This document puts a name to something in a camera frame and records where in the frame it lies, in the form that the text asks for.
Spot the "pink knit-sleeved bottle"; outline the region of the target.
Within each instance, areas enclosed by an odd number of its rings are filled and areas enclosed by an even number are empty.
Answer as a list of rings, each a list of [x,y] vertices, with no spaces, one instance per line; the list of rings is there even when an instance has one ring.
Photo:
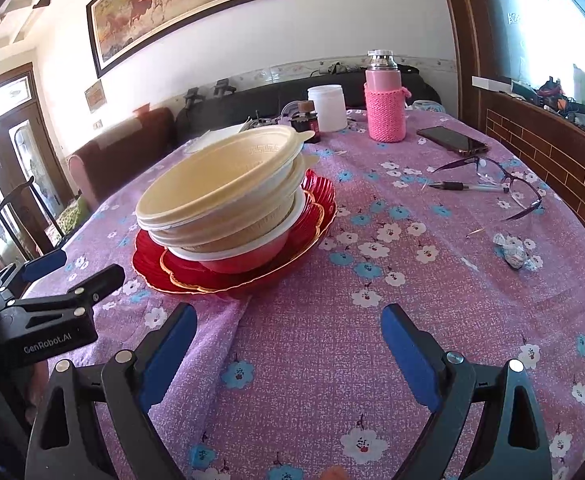
[[[365,72],[364,94],[369,136],[383,143],[402,142],[407,135],[406,100],[399,65],[390,50],[371,50]]]

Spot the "purple-framed eyeglasses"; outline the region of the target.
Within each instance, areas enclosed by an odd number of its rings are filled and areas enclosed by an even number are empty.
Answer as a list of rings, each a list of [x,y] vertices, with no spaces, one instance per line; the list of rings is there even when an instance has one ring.
[[[434,170],[436,174],[455,174],[455,180],[468,184],[503,185],[509,188],[508,194],[491,193],[496,197],[498,206],[509,213],[507,220],[519,220],[533,212],[540,211],[543,196],[532,183],[524,177],[518,177],[509,171],[503,164],[489,157],[473,155],[470,157],[448,162]]]

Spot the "small red scalloped plate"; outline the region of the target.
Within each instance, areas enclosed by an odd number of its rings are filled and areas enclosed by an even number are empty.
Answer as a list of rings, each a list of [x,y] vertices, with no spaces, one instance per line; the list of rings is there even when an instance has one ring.
[[[179,289],[205,294],[242,286],[286,266],[318,240],[325,217],[324,205],[304,191],[301,217],[277,240],[238,257],[204,263],[180,258],[166,249],[159,258],[161,270]]]

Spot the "white plastic jar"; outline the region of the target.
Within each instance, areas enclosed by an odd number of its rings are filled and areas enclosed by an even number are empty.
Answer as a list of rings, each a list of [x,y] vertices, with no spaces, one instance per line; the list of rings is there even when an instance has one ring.
[[[321,132],[336,132],[347,128],[347,109],[340,84],[325,84],[307,89],[307,99],[312,101]]]

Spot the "purple floral tablecloth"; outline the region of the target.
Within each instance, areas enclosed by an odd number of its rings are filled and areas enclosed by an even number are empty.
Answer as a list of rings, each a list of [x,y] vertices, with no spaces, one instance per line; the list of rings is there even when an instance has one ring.
[[[585,170],[496,115],[490,157],[522,194],[442,192],[452,155],[420,131],[461,130],[411,112],[398,144],[371,140],[363,113],[309,152],[335,185],[321,241],[251,296],[198,295],[198,332],[164,400],[151,411],[189,479],[315,479],[341,466],[388,479],[428,411],[383,341],[382,309],[400,304],[441,346],[471,361],[518,359],[548,434],[550,471],[585,463]],[[541,200],[520,217],[524,196]]]

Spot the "dark wooden chair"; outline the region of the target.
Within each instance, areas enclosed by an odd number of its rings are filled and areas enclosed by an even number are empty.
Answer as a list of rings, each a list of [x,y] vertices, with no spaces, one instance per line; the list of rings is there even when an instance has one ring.
[[[47,229],[35,218],[35,210],[29,208],[29,205],[38,206],[48,225],[57,233],[56,236],[48,236]],[[38,192],[34,177],[20,183],[0,201],[1,225],[26,261],[45,256],[64,246],[90,215],[90,208],[79,194],[55,217],[43,195]]]

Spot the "clear ballpoint pen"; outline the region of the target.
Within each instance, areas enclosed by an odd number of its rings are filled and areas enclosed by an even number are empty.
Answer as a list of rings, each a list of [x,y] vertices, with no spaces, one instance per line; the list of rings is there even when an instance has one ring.
[[[491,185],[491,184],[468,184],[457,181],[443,181],[434,182],[428,184],[428,188],[434,188],[440,191],[453,191],[453,192],[484,192],[484,193],[498,193],[508,194],[509,188],[503,185]]]

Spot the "small dark cork-topped jar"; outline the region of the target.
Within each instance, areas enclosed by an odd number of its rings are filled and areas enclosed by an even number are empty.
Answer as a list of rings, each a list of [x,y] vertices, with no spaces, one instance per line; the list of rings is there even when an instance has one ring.
[[[295,131],[312,131],[313,136],[306,143],[318,143],[321,141],[321,133],[318,128],[318,118],[313,101],[300,101],[298,110],[291,115],[291,126]]]

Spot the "wooden glass door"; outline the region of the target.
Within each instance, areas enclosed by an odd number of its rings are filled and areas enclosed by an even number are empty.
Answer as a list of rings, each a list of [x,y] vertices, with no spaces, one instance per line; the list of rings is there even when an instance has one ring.
[[[44,122],[34,68],[27,63],[0,75],[0,201],[30,177],[55,217],[72,202],[73,193]],[[56,236],[38,206],[29,208],[48,236]],[[0,269],[23,259],[0,222]]]

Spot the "cream plastic bowl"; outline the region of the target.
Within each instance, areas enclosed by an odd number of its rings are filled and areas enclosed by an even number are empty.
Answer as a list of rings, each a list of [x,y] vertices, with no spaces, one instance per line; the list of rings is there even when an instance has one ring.
[[[312,130],[267,126],[191,154],[161,174],[140,197],[138,225],[147,231],[172,228],[239,200],[288,167],[312,136]]]
[[[289,216],[306,170],[317,162],[317,156],[301,153],[271,191],[266,191],[263,184],[200,219],[177,226],[149,226],[140,219],[137,223],[159,245],[186,252],[222,252],[242,246],[270,232]]]

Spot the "black smartphone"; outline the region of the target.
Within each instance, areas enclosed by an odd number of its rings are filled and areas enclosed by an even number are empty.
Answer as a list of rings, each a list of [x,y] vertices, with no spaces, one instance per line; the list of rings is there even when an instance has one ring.
[[[461,156],[479,155],[487,153],[490,149],[481,141],[444,127],[420,129],[417,134],[441,146],[441,148]]]

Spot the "black sofa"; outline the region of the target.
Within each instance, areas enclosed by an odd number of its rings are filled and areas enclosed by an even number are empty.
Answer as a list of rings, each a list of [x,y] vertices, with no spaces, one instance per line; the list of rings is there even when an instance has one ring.
[[[190,99],[175,119],[178,144],[183,145],[209,130],[241,124],[248,118],[275,118],[288,103],[306,101],[307,90],[316,86],[339,84],[345,107],[362,110],[365,107],[364,82],[364,70],[355,70],[265,84],[198,102]]]

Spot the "large red scalloped plate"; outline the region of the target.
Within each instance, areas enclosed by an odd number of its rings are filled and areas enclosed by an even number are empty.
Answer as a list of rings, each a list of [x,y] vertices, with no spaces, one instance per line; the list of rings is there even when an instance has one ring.
[[[301,184],[305,206],[291,228],[282,250],[260,268],[239,274],[222,274],[188,262],[153,242],[145,231],[136,235],[132,268],[157,292],[170,295],[240,295],[268,286],[289,274],[326,236],[335,220],[337,204],[332,181],[314,170]]]

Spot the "brown brick-pattern cabinet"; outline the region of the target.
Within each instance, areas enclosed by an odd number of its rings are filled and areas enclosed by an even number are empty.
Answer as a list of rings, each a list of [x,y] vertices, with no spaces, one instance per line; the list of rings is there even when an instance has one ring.
[[[585,132],[548,110],[475,88],[480,130],[558,193],[585,227]]]

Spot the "small wall plaque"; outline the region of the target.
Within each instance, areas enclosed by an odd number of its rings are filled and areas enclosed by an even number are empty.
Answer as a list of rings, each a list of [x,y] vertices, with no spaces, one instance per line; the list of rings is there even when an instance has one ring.
[[[107,103],[104,87],[102,87],[102,81],[100,79],[84,91],[84,96],[88,110],[91,113],[96,112],[102,105]]]

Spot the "white folded paper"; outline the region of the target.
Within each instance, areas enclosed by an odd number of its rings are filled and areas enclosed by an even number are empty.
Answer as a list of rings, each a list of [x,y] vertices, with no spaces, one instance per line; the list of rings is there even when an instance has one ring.
[[[219,143],[231,136],[244,132],[248,128],[246,122],[238,125],[232,125],[221,129],[209,130],[198,138],[189,140],[184,144],[183,153],[185,155],[200,152],[210,145]]]

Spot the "white foam bowl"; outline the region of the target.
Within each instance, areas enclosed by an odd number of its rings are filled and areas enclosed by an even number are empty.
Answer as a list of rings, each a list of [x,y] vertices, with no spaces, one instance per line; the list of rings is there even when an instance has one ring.
[[[267,232],[255,240],[251,240],[251,242],[240,245],[238,247],[221,250],[220,252],[192,252],[191,250],[187,250],[181,247],[168,247],[168,251],[172,252],[172,254],[180,258],[197,262],[216,261],[241,256],[247,252],[251,252],[251,250],[265,246],[283,235],[286,235],[293,227],[294,223],[297,222],[297,220],[301,217],[301,214],[305,208],[305,204],[305,191],[303,188],[297,188],[293,194],[292,207],[286,215],[286,218],[280,222],[278,226],[275,226],[274,229],[271,229],[270,232]]]

